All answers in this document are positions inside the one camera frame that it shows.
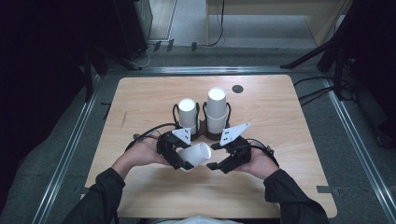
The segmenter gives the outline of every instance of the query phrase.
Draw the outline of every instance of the table surface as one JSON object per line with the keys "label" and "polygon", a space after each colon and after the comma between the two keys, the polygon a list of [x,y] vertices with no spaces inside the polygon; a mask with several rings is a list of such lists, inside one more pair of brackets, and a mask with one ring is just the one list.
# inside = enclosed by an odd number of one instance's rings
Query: table surface
{"label": "table surface", "polygon": [[[232,88],[240,85],[243,92]],[[330,193],[318,153],[308,130],[291,79],[286,75],[216,77],[126,77],[120,81],[86,182],[110,167],[135,133],[173,122],[172,108],[183,98],[200,106],[212,87],[227,93],[232,114],[230,125],[250,122],[242,134],[255,138],[275,151],[279,165],[292,176],[308,197],[320,203],[328,217],[337,209]],[[161,133],[170,129],[162,128]],[[193,142],[214,143],[204,136]],[[220,162],[229,154],[212,152],[207,162]],[[160,164],[135,167],[125,179],[119,207],[120,217],[216,218],[279,217],[279,205],[264,200],[265,187],[252,175],[210,171],[201,165],[186,173]]]}

